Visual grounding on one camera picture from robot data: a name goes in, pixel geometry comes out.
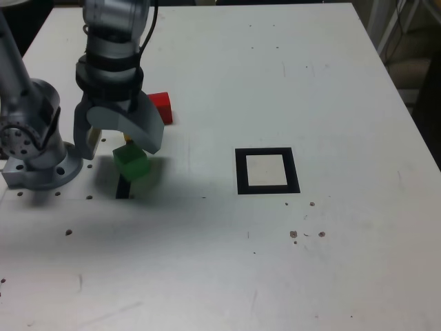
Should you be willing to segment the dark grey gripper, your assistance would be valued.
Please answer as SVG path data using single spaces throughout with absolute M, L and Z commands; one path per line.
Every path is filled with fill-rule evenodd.
M 74 143 L 83 159 L 93 159 L 101 130 L 128 135 L 144 151 L 161 149 L 165 124 L 149 97 L 141 92 L 133 99 L 112 101 L 84 93 L 74 111 Z

